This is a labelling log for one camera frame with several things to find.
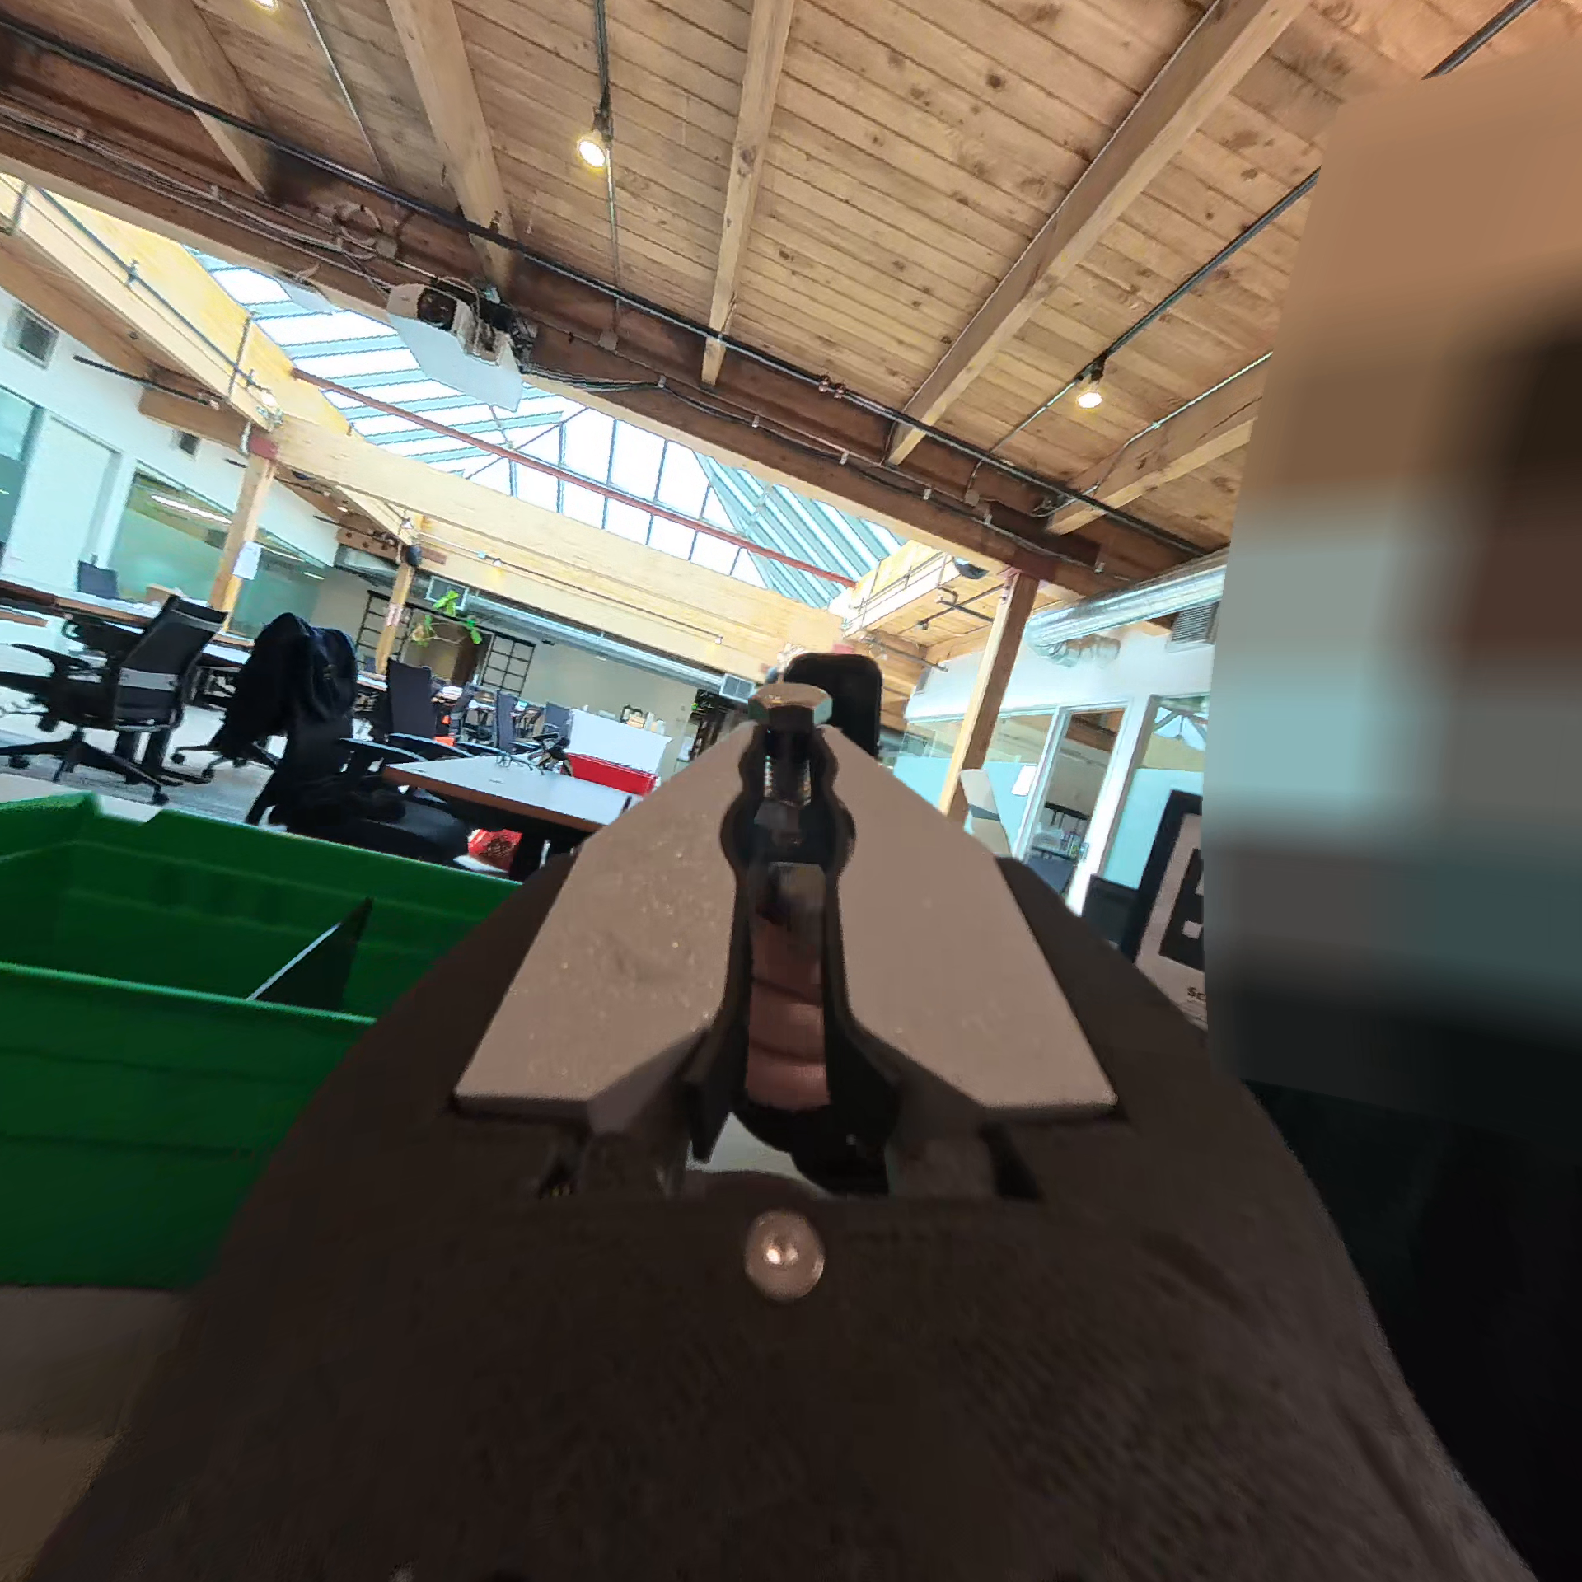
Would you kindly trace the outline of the framed marker sign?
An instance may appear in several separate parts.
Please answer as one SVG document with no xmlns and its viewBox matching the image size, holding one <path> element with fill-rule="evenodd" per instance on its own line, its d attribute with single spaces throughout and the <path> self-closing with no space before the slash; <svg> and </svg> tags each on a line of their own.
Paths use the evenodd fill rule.
<svg viewBox="0 0 1582 1582">
<path fill-rule="evenodd" d="M 1206 1031 L 1200 816 L 1198 793 L 1176 790 L 1166 799 L 1119 950 L 1189 1023 Z"/>
</svg>

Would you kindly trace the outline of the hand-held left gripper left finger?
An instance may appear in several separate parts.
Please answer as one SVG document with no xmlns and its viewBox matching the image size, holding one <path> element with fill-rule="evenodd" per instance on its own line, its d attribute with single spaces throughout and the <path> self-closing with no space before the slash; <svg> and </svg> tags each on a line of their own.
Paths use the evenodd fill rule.
<svg viewBox="0 0 1582 1582">
<path fill-rule="evenodd" d="M 750 985 L 741 726 L 586 840 L 456 1081 L 464 1115 L 711 1161 L 743 1083 Z"/>
</svg>

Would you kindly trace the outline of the silver air duct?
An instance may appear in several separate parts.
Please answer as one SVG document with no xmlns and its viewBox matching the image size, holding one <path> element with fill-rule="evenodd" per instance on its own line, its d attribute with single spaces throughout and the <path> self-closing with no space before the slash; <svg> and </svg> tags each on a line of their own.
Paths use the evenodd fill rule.
<svg viewBox="0 0 1582 1582">
<path fill-rule="evenodd" d="M 1029 618 L 1021 643 L 1048 654 L 1059 645 L 1087 641 L 1114 628 L 1170 626 L 1183 611 L 1219 603 L 1229 560 L 1231 552 L 1225 549 L 1146 582 L 1072 605 L 1046 607 Z"/>
</svg>

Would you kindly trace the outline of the white ceiling projector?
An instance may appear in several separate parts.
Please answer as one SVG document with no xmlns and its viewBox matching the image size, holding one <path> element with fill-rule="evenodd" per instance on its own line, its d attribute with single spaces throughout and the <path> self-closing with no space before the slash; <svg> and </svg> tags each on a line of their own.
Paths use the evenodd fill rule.
<svg viewBox="0 0 1582 1582">
<path fill-rule="evenodd" d="M 387 317 L 432 381 L 515 413 L 524 394 L 522 371 L 509 334 L 492 328 L 483 307 L 473 294 L 411 283 L 389 292 Z"/>
</svg>

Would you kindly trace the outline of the black bin divider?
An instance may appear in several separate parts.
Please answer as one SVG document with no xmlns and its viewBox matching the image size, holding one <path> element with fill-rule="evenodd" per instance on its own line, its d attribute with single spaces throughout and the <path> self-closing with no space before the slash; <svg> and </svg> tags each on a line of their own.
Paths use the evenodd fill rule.
<svg viewBox="0 0 1582 1582">
<path fill-rule="evenodd" d="M 342 1014 L 372 910 L 374 899 L 360 901 L 347 918 L 289 959 L 247 1001 L 319 1014 Z"/>
</svg>

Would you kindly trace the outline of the wood edged office desk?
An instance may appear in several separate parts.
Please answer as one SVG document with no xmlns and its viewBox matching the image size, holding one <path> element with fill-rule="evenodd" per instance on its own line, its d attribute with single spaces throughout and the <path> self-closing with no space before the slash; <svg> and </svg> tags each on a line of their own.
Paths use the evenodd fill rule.
<svg viewBox="0 0 1582 1582">
<path fill-rule="evenodd" d="M 524 882 L 547 857 L 571 855 L 588 837 L 622 818 L 637 795 L 585 782 L 519 759 L 460 758 L 385 765 L 383 780 L 441 801 L 472 829 L 517 833 L 507 876 Z"/>
</svg>

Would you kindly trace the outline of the steel hex bolt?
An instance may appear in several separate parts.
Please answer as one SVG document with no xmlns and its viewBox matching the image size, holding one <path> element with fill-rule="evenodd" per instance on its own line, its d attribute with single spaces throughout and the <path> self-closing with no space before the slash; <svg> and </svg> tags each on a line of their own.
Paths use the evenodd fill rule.
<svg viewBox="0 0 1582 1582">
<path fill-rule="evenodd" d="M 826 867 L 829 859 L 829 816 L 822 799 L 822 727 L 807 733 L 780 733 L 756 724 L 752 763 L 758 769 L 754 829 L 765 861 L 794 861 Z"/>
</svg>

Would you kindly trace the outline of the black hanging jacket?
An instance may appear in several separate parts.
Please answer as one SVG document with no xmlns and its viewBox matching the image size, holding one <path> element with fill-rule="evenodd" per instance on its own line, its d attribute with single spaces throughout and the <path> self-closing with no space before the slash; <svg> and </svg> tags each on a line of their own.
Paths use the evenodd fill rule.
<svg viewBox="0 0 1582 1582">
<path fill-rule="evenodd" d="M 240 765 L 304 727 L 349 739 L 359 682 L 349 633 L 283 613 L 251 645 L 210 750 Z"/>
</svg>

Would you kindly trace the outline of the green plastic bin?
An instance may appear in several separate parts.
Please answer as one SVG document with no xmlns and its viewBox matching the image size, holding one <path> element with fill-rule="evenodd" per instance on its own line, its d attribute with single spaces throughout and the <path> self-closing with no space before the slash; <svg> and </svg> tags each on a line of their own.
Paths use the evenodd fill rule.
<svg viewBox="0 0 1582 1582">
<path fill-rule="evenodd" d="M 351 1046 L 509 891 L 172 808 L 4 805 L 4 1285 L 198 1281 Z M 247 1001 L 368 897 L 342 1014 Z"/>
</svg>

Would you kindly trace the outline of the person's right hand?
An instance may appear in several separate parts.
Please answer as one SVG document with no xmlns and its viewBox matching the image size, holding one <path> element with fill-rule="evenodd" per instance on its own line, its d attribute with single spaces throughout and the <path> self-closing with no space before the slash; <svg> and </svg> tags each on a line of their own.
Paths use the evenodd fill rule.
<svg viewBox="0 0 1582 1582">
<path fill-rule="evenodd" d="M 801 1115 L 829 1106 L 824 967 L 790 927 L 756 921 L 745 1097 Z"/>
</svg>

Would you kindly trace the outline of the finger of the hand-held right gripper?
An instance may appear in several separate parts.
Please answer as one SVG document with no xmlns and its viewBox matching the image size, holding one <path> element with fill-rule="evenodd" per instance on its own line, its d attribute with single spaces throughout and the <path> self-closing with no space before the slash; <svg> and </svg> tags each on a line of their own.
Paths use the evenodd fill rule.
<svg viewBox="0 0 1582 1582">
<path fill-rule="evenodd" d="M 797 946 L 824 944 L 824 869 L 771 861 L 758 889 L 758 918 Z"/>
</svg>

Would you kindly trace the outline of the black office chair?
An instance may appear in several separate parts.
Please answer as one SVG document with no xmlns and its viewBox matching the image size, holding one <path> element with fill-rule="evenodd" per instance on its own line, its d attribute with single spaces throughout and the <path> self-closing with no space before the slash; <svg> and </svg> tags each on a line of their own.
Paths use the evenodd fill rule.
<svg viewBox="0 0 1582 1582">
<path fill-rule="evenodd" d="M 385 782 L 370 767 L 375 758 L 375 744 L 336 735 L 289 739 L 246 822 L 426 865 L 456 865 L 466 857 L 470 827 L 445 805 Z"/>
<path fill-rule="evenodd" d="M 6 671 L 4 690 L 38 703 L 40 726 L 72 731 L 67 739 L 6 744 L 6 765 L 25 769 L 35 759 L 52 759 L 55 782 L 89 765 L 148 786 L 153 805 L 168 805 L 165 752 L 185 720 L 193 677 L 223 624 L 223 611 L 168 599 L 148 626 L 99 656 L 25 645 L 52 671 L 48 677 Z"/>
</svg>

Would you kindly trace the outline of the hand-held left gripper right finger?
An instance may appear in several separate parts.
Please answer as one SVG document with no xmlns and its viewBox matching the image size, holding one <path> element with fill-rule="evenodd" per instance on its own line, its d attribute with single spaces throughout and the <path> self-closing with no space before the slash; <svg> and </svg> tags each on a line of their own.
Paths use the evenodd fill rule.
<svg viewBox="0 0 1582 1582">
<path fill-rule="evenodd" d="M 1110 1115 L 1118 1093 L 999 859 L 833 727 L 818 805 L 829 1097 L 878 1147 Z"/>
</svg>

